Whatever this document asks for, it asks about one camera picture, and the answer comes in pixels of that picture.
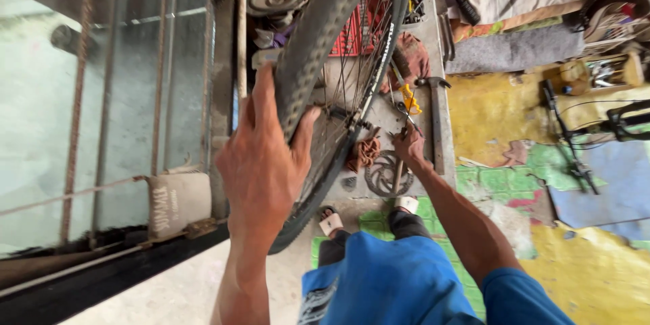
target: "concrete floor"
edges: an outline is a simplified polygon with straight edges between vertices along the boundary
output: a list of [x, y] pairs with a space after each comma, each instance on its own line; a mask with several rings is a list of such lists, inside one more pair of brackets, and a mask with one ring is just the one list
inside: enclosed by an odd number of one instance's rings
[[[381, 199], [330, 201], [350, 232], [359, 231], [358, 217], [388, 209]], [[301, 277], [311, 270], [311, 241], [322, 236], [315, 220], [279, 254], [266, 258], [271, 324], [295, 324], [300, 309]], [[207, 324], [225, 269], [230, 240], [212, 247], [117, 296], [77, 314], [64, 325]]]

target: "brown rag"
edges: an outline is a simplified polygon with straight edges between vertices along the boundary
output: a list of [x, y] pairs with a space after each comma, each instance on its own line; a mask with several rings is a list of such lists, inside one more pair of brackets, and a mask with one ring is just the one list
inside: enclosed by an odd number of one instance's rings
[[[416, 80], [426, 79], [431, 76], [429, 52], [427, 52], [427, 47], [425, 47], [422, 41], [407, 31], [399, 35], [397, 38], [396, 47], [402, 51], [402, 54], [408, 61], [408, 66], [411, 70], [411, 76], [404, 78], [404, 82], [406, 84], [409, 84], [411, 86], [411, 90], [413, 90], [415, 89]], [[400, 84], [397, 81], [397, 76], [395, 76], [395, 73], [390, 67], [388, 68], [388, 71], [386, 71], [384, 81], [382, 81], [382, 85], [379, 88], [380, 92], [388, 93], [391, 90], [386, 79], [390, 80], [391, 85], [393, 86], [393, 91], [396, 91], [398, 88], [400, 88]]]
[[382, 143], [377, 138], [380, 130], [381, 128], [377, 127], [371, 136], [357, 141], [350, 155], [348, 155], [346, 166], [348, 169], [354, 171], [355, 174], [358, 174], [363, 166], [368, 168], [372, 166], [374, 159], [382, 151]]

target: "metal bar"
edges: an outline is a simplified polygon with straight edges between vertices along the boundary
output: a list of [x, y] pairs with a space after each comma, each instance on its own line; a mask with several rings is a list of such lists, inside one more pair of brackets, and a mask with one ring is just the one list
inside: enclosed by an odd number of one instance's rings
[[[112, 0], [110, 4], [110, 29], [109, 41], [106, 50], [106, 62], [104, 64], [104, 93], [102, 95], [102, 116], [100, 117], [100, 142], [97, 147], [97, 173], [95, 174], [95, 187], [104, 183], [105, 179], [105, 163], [106, 163], [106, 138], [109, 129], [109, 112], [110, 112], [110, 97], [112, 93], [112, 78], [113, 78], [113, 53], [115, 47], [115, 38], [117, 35], [116, 29], [116, 12], [118, 0]], [[97, 191], [92, 198], [92, 221], [90, 225], [90, 232], [88, 234], [88, 242], [90, 249], [95, 249], [97, 246], [97, 239], [95, 234], [99, 226], [99, 208], [100, 208], [100, 192]]]
[[174, 13], [177, 8], [177, 0], [172, 0], [172, 18], [169, 21], [169, 47], [167, 53], [167, 107], [165, 108], [165, 139], [163, 140], [163, 169], [169, 166], [169, 145], [171, 140], [172, 131], [172, 96], [174, 95], [172, 87], [173, 72], [174, 72], [174, 38], [176, 34], [176, 18]]
[[208, 98], [208, 86], [210, 82], [210, 72], [209, 72], [209, 64], [210, 64], [210, 46], [211, 46], [211, 41], [212, 41], [212, 34], [211, 30], [213, 28], [213, 21], [212, 21], [212, 12], [213, 12], [213, 7], [212, 7], [212, 0], [205, 0], [205, 33], [203, 34], [203, 100], [201, 103], [201, 149], [200, 149], [200, 167], [199, 169], [205, 173], [207, 173], [207, 166], [209, 166], [209, 162], [207, 160], [207, 157], [205, 155], [205, 152], [209, 150], [207, 147], [207, 142], [210, 140], [209, 136], [206, 136], [206, 130], [207, 130], [207, 108], [208, 108], [208, 103], [207, 103], [207, 98]]
[[165, 26], [167, 0], [160, 0], [160, 28], [158, 29], [158, 75], [156, 77], [155, 104], [153, 107], [153, 136], [151, 138], [151, 175], [158, 174], [158, 139], [160, 137], [160, 100], [163, 86], [163, 58], [165, 56]]
[[[92, 16], [92, 0], [81, 2], [81, 36], [79, 38], [79, 50], [77, 51], [77, 78], [75, 81], [75, 95], [72, 102], [72, 122], [70, 124], [70, 138], [68, 147], [68, 163], [66, 167], [65, 193], [69, 194], [75, 188], [75, 170], [77, 168], [77, 149], [79, 147], [79, 120], [81, 119], [81, 97], [83, 95], [83, 78], [86, 69], [86, 57], [88, 53], [88, 39], [90, 35], [90, 18]], [[68, 243], [70, 229], [70, 213], [72, 210], [72, 199], [63, 201], [63, 213], [61, 217], [61, 229], [59, 231], [59, 247]]]
[[126, 254], [139, 252], [140, 250], [142, 250], [142, 246], [135, 246], [135, 247], [132, 247], [131, 249], [126, 249], [124, 251], [117, 252], [115, 254], [106, 255], [105, 257], [101, 257], [99, 259], [95, 259], [93, 261], [89, 261], [89, 262], [86, 262], [86, 263], [83, 263], [83, 264], [75, 265], [75, 266], [72, 266], [72, 267], [70, 267], [68, 269], [61, 270], [60, 272], [50, 274], [48, 276], [33, 279], [31, 281], [27, 281], [27, 282], [21, 283], [19, 285], [15, 285], [13, 287], [9, 287], [9, 288], [0, 290], [0, 298], [4, 297], [4, 296], [7, 296], [7, 295], [11, 295], [12, 293], [16, 293], [19, 290], [27, 289], [29, 287], [34, 287], [34, 286], [39, 285], [41, 283], [51, 281], [52, 279], [61, 278], [63, 276], [67, 276], [68, 274], [72, 274], [72, 273], [78, 272], [80, 270], [90, 268], [93, 265], [97, 265], [97, 264], [104, 263], [104, 262], [109, 261], [109, 260], [116, 259], [118, 257], [122, 257], [122, 256], [124, 256]]
[[27, 205], [12, 208], [12, 209], [7, 209], [5, 211], [0, 211], [0, 216], [16, 213], [16, 212], [19, 212], [19, 211], [24, 211], [26, 209], [42, 206], [44, 204], [60, 201], [62, 199], [69, 199], [69, 198], [76, 197], [76, 196], [82, 196], [84, 194], [97, 192], [97, 191], [104, 190], [104, 189], [107, 189], [107, 188], [112, 188], [112, 187], [115, 187], [117, 185], [122, 185], [122, 184], [125, 184], [125, 183], [128, 183], [128, 182], [136, 182], [136, 181], [140, 181], [140, 180], [145, 180], [146, 178], [147, 177], [145, 177], [144, 175], [137, 175], [135, 177], [130, 177], [130, 178], [127, 178], [127, 179], [122, 179], [122, 180], [110, 182], [109, 184], [101, 185], [99, 187], [92, 187], [92, 188], [88, 188], [88, 189], [84, 189], [84, 190], [79, 190], [78, 192], [65, 194], [65, 195], [60, 196], [60, 197], [49, 198], [49, 199], [46, 199], [44, 201], [31, 203], [31, 204], [27, 204]]
[[246, 0], [239, 0], [237, 19], [237, 95], [241, 101], [246, 90]]

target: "cloth rag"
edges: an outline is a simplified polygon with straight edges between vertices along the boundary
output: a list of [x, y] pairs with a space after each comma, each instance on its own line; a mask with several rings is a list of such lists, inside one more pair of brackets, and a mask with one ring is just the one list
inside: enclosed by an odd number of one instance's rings
[[[397, 37], [397, 42], [395, 47], [402, 51], [402, 55], [408, 61], [408, 67], [411, 71], [411, 75], [404, 77], [404, 83], [411, 86], [411, 90], [415, 88], [415, 81], [418, 79], [426, 79], [431, 76], [431, 67], [429, 65], [429, 52], [427, 52], [427, 47], [416, 38], [413, 34], [405, 31]], [[388, 93], [393, 88], [393, 91], [397, 91], [400, 88], [400, 83], [397, 80], [397, 76], [392, 69], [386, 72], [382, 85], [379, 88], [380, 93]]]

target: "wire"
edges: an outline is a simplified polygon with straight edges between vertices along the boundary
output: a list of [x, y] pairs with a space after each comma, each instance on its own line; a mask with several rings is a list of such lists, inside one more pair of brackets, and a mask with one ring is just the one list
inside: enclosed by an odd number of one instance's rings
[[589, 142], [584, 142], [584, 143], [580, 143], [580, 144], [574, 144], [574, 143], [572, 142], [572, 144], [573, 144], [573, 145], [576, 145], [576, 146], [581, 146], [581, 145], [593, 145], [593, 144], [596, 144], [598, 141], [603, 141], [605, 138], [610, 137], [610, 135], [611, 135], [611, 134], [608, 133], [608, 134], [606, 134], [605, 136], [603, 136], [603, 137], [601, 137], [601, 138], [598, 138], [598, 139], [595, 140], [595, 141], [589, 141]]
[[589, 147], [588, 149], [576, 149], [575, 147], [573, 147], [573, 149], [576, 150], [576, 151], [593, 150], [593, 149], [595, 149], [597, 147], [604, 146], [606, 143], [607, 142], [603, 142], [602, 144], [599, 144], [599, 145], [596, 145], [596, 146], [593, 146], [593, 147]]
[[616, 103], [616, 102], [638, 102], [638, 101], [640, 101], [640, 100], [633, 100], [633, 101], [590, 101], [590, 102], [578, 103], [576, 105], [572, 105], [572, 106], [566, 108], [565, 110], [561, 111], [560, 115], [562, 115], [567, 110], [573, 108], [574, 106], [578, 106], [578, 105], [585, 105], [585, 104], [590, 104], [590, 103]]
[[607, 122], [607, 120], [598, 120], [598, 121], [591, 121], [591, 122], [587, 122], [587, 123], [582, 123], [581, 125], [579, 125], [577, 127], [573, 127], [573, 129], [576, 130], [576, 129], [579, 129], [580, 127], [582, 127], [582, 126], [593, 125], [593, 124], [600, 123], [600, 122]]

